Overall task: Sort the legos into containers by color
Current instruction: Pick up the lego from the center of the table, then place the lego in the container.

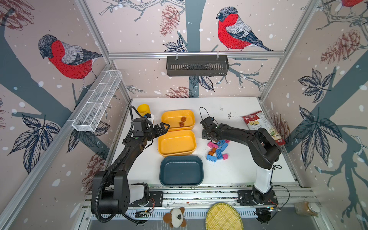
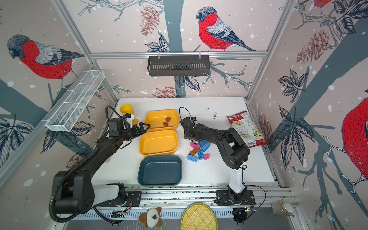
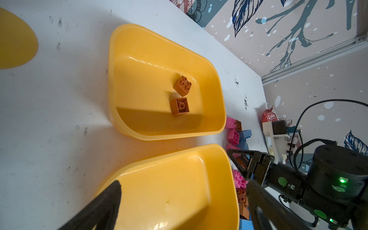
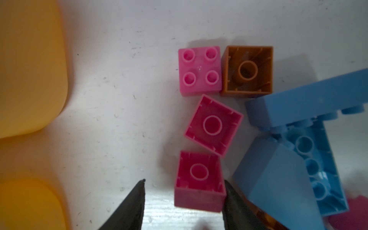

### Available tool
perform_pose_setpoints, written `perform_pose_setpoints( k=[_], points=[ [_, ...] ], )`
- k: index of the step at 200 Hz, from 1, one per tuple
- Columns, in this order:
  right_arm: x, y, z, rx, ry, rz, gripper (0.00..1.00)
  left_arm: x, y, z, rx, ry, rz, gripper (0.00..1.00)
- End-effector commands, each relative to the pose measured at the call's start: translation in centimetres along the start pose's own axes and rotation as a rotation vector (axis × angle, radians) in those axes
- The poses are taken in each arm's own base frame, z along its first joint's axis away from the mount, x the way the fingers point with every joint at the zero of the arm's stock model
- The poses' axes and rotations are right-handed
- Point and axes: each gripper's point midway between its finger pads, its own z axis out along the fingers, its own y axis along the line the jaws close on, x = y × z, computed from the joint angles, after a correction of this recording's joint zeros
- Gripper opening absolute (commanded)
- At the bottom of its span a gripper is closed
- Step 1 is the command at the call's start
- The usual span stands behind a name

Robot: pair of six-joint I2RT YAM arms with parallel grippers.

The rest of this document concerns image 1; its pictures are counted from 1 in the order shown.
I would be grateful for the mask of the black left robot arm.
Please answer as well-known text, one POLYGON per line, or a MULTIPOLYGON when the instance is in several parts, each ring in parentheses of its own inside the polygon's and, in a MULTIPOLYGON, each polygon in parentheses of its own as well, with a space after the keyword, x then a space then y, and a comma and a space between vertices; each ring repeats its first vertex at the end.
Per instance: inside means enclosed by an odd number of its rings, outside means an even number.
POLYGON ((131 203, 137 201, 146 205, 150 202, 148 185, 131 185, 127 176, 135 160, 148 146, 147 142, 166 134, 169 128, 170 125, 163 122, 153 125, 145 117, 131 122, 121 154, 105 171, 93 177, 91 212, 101 223, 109 222, 116 214, 126 216, 131 203))

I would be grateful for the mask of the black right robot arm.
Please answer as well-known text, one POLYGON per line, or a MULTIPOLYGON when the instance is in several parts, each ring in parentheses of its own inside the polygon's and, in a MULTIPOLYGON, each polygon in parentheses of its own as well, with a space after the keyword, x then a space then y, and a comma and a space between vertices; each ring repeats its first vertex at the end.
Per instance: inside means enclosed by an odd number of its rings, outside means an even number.
POLYGON ((252 187, 252 202, 262 205, 275 193, 271 185, 274 163, 279 160, 281 148, 265 128, 246 130, 226 124, 216 124, 213 117, 200 122, 202 138, 213 142, 229 140, 247 146, 257 165, 256 180, 252 187))

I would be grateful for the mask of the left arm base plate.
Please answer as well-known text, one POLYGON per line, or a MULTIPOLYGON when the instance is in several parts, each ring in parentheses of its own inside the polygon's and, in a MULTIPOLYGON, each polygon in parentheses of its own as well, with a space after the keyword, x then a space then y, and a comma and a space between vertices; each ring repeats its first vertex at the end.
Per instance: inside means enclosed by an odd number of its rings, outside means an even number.
POLYGON ((130 208, 156 208, 163 205, 163 192, 153 191, 149 195, 144 196, 141 200, 137 200, 129 205, 130 208))

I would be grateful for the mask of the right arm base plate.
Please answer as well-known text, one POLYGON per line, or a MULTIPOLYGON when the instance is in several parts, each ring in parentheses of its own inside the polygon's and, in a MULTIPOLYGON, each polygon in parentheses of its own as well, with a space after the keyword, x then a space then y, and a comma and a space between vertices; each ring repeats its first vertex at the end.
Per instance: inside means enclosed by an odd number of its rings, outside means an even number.
POLYGON ((278 200, 273 189, 263 194, 258 190, 237 191, 237 203, 241 206, 278 206, 278 200))

